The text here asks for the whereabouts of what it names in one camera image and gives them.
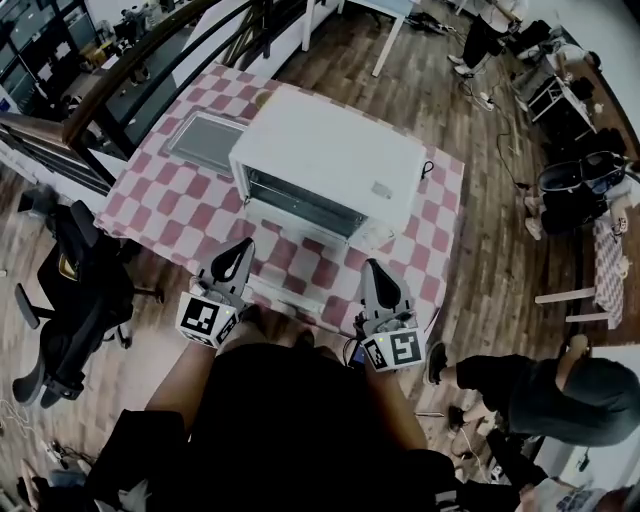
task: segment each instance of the white desk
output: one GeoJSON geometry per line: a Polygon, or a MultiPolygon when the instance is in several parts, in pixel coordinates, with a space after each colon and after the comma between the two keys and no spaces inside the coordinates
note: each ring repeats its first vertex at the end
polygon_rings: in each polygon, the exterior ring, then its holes
{"type": "Polygon", "coordinates": [[[535,123],[536,121],[538,121],[556,103],[558,103],[558,101],[564,98],[569,102],[569,104],[573,107],[573,109],[578,114],[580,114],[580,117],[584,119],[584,122],[586,124],[586,130],[582,134],[580,134],[578,137],[576,137],[576,140],[579,140],[582,137],[584,137],[587,133],[589,133],[589,131],[592,131],[593,133],[597,133],[596,127],[593,126],[593,123],[591,122],[591,119],[589,119],[589,115],[587,114],[587,107],[584,105],[584,103],[582,103],[577,98],[577,96],[573,93],[573,91],[569,87],[567,87],[562,80],[560,80],[559,77],[555,77],[555,80],[553,80],[547,87],[545,87],[544,91],[542,91],[540,94],[538,94],[538,96],[533,98],[529,102],[529,107],[532,107],[533,105],[535,105],[541,98],[545,96],[549,98],[550,100],[549,104],[542,110],[542,112],[534,116],[534,118],[531,120],[532,123],[535,123]]]}
{"type": "MultiPolygon", "coordinates": [[[[378,76],[380,74],[380,70],[384,65],[385,60],[387,60],[387,56],[391,51],[391,47],[393,46],[393,42],[398,37],[398,33],[402,28],[402,24],[404,23],[404,19],[411,14],[411,9],[413,8],[413,2],[411,0],[349,0],[350,2],[354,2],[356,4],[363,5],[364,7],[368,7],[369,9],[373,9],[374,11],[381,12],[383,14],[387,14],[388,16],[392,16],[396,19],[393,23],[393,27],[391,28],[391,32],[387,37],[387,41],[384,44],[384,48],[382,49],[382,53],[378,58],[378,62],[376,63],[375,68],[373,68],[373,76],[378,76]]],[[[338,13],[342,14],[342,10],[344,9],[344,4],[346,0],[340,0],[338,4],[338,13]]],[[[302,49],[306,52],[309,50],[309,40],[311,39],[311,26],[313,21],[313,11],[315,9],[316,0],[307,0],[307,12],[305,14],[304,20],[304,30],[302,35],[302,49]]]]}

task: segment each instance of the checkered tablecloth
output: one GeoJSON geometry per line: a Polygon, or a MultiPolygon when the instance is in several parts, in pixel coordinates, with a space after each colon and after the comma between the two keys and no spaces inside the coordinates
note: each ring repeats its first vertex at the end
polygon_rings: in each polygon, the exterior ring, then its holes
{"type": "MultiPolygon", "coordinates": [[[[357,299],[360,269],[367,258],[379,258],[405,277],[416,298],[418,319],[427,325],[444,299],[462,162],[427,146],[434,169],[416,192],[406,231],[380,250],[364,254],[348,246],[340,250],[325,247],[266,221],[247,220],[232,178],[167,153],[168,142],[192,112],[211,111],[249,123],[258,112],[256,98],[278,87],[291,86],[210,66],[153,127],[109,193],[96,224],[194,273],[199,261],[221,242],[251,236],[256,243],[253,274],[276,287],[321,299],[325,307],[321,316],[313,318],[284,304],[271,304],[255,293],[245,298],[348,335],[353,333],[355,315],[362,310],[357,299]]],[[[390,127],[351,107],[344,108],[390,127]]]]}
{"type": "Polygon", "coordinates": [[[622,321],[624,306],[623,279],[616,271],[622,259],[622,240],[613,236],[611,221],[598,219],[593,226],[596,249],[595,303],[609,313],[609,329],[622,321]]]}

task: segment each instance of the office chair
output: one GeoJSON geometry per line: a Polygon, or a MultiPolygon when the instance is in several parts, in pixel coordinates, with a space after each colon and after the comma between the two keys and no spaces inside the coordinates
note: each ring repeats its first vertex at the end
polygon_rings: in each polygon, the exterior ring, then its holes
{"type": "Polygon", "coordinates": [[[32,404],[44,386],[40,401],[51,407],[60,398],[75,400],[82,393],[82,369],[113,330],[123,348],[131,346],[120,326],[131,319],[133,296],[151,295],[163,302],[160,290],[134,288],[123,266],[120,242],[93,225],[93,215],[84,203],[71,207],[56,205],[46,225],[56,239],[38,270],[38,282],[52,310],[35,307],[21,284],[15,296],[27,324],[37,329],[40,319],[48,321],[40,331],[40,350],[34,369],[13,381],[13,395],[32,404]]]}

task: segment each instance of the black hair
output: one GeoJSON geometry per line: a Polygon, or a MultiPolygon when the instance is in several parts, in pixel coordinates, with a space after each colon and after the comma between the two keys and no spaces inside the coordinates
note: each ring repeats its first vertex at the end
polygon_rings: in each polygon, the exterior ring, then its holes
{"type": "Polygon", "coordinates": [[[602,60],[600,60],[600,56],[596,52],[589,52],[589,55],[591,55],[591,58],[593,59],[593,65],[595,68],[601,69],[602,60]]]}

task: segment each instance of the table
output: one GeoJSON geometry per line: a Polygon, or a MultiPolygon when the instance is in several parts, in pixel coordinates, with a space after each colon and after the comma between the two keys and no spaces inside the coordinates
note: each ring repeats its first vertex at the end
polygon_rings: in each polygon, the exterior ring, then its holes
{"type": "Polygon", "coordinates": [[[595,286],[573,290],[570,292],[539,295],[536,304],[560,302],[573,299],[594,297],[595,304],[604,311],[585,315],[567,316],[567,322],[590,322],[606,320],[609,329],[615,329],[622,321],[624,306],[624,279],[616,272],[616,267],[622,259],[622,241],[613,236],[611,218],[605,215],[594,222],[593,235],[596,252],[596,282],[595,286]]]}
{"type": "MultiPolygon", "coordinates": [[[[350,2],[354,2],[356,4],[360,4],[364,7],[368,7],[369,9],[373,9],[374,11],[381,12],[392,18],[395,18],[395,22],[393,23],[393,27],[391,27],[391,32],[387,37],[387,41],[384,43],[384,47],[382,48],[382,52],[380,53],[380,57],[378,57],[378,62],[376,62],[375,67],[373,68],[373,76],[377,77],[380,74],[380,70],[384,65],[384,62],[387,60],[387,56],[391,51],[391,47],[393,46],[396,37],[398,37],[398,33],[402,28],[402,24],[404,23],[404,19],[411,14],[411,9],[413,9],[412,0],[349,0],[350,2]]],[[[338,14],[342,14],[342,10],[344,9],[344,4],[346,0],[340,0],[338,4],[338,14]]],[[[309,41],[311,39],[311,25],[313,20],[313,11],[315,9],[316,0],[307,0],[307,11],[305,13],[304,19],[304,30],[302,36],[302,49],[303,51],[309,50],[309,41]]]]}
{"type": "MultiPolygon", "coordinates": [[[[192,273],[221,242],[250,236],[256,243],[256,257],[243,298],[347,335],[353,334],[353,318],[362,311],[358,300],[360,269],[367,258],[379,258],[405,277],[416,298],[419,322],[429,325],[444,300],[462,162],[425,146],[435,167],[416,191],[405,232],[366,254],[348,245],[340,250],[325,247],[269,222],[252,223],[245,217],[232,178],[167,152],[169,141],[193,112],[210,111],[248,124],[258,112],[257,98],[278,87],[291,86],[217,64],[207,68],[154,125],[118,177],[96,224],[112,236],[137,241],[192,273]],[[267,282],[285,295],[315,302],[321,297],[322,311],[293,310],[282,301],[257,293],[251,287],[252,280],[267,282]]],[[[367,116],[324,96],[301,91],[367,116]]],[[[405,130],[394,129],[410,136],[405,130]]]]}
{"type": "Polygon", "coordinates": [[[541,98],[547,97],[549,99],[549,104],[545,106],[541,112],[536,114],[531,120],[532,123],[538,121],[544,114],[546,114],[558,101],[561,99],[566,99],[569,104],[573,107],[573,109],[580,115],[580,117],[584,120],[586,125],[586,130],[580,133],[575,140],[579,140],[584,137],[589,131],[593,133],[597,133],[595,126],[591,122],[589,115],[587,114],[587,108],[583,102],[581,102],[573,91],[565,85],[565,83],[560,79],[560,77],[555,77],[544,90],[538,94],[535,98],[533,98],[529,102],[529,107],[533,107],[541,98]]]}

